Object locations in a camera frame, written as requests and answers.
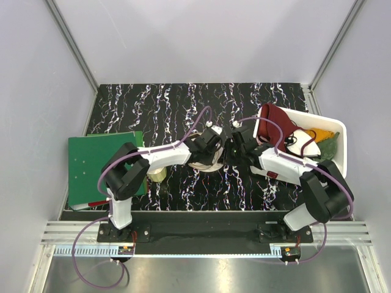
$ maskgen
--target red tag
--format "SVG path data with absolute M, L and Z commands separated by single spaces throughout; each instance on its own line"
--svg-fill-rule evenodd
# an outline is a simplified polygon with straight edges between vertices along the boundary
M 267 172 L 266 175 L 268 175 L 270 178 L 273 178 L 273 179 L 277 179 L 277 177 L 278 177 L 278 174 L 274 173 L 272 171 Z

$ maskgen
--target green cloth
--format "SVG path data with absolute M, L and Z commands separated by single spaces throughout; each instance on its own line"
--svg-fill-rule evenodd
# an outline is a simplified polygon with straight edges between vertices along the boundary
M 334 137 L 318 142 L 317 145 L 320 149 L 321 159 L 314 158 L 314 161 L 323 162 L 324 160 L 331 160 L 337 153 L 338 143 L 337 138 L 340 135 L 339 132 L 335 133 Z

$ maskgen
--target yellow cloth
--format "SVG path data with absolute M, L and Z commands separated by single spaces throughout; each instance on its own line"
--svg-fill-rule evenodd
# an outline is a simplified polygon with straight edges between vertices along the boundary
M 310 130 L 305 130 L 304 132 L 307 133 L 310 137 L 314 138 L 313 131 L 316 133 L 316 139 L 315 142 L 322 142 L 326 139 L 332 139 L 334 137 L 334 132 L 322 130 L 319 128 L 311 128 Z

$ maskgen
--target silver metal floor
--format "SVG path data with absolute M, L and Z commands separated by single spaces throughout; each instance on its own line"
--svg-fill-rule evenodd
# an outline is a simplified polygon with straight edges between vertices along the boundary
M 303 247 L 303 259 L 315 252 Z M 102 258 L 78 258 L 82 273 Z M 263 264 L 252 259 L 158 259 L 134 258 L 126 262 L 126 280 L 110 292 L 369 292 L 359 257 L 354 247 L 326 247 L 314 261 L 285 267 Z M 100 286 L 115 283 L 120 268 L 107 263 L 86 278 Z M 55 257 L 44 292 L 101 292 L 78 280 L 71 258 Z

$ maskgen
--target white cable connector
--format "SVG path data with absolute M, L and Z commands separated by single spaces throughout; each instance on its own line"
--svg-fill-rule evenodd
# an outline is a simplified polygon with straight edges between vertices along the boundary
M 235 120 L 235 121 L 232 123 L 232 126 L 235 127 L 235 128 L 239 128 L 240 126 L 242 126 L 242 124 Z

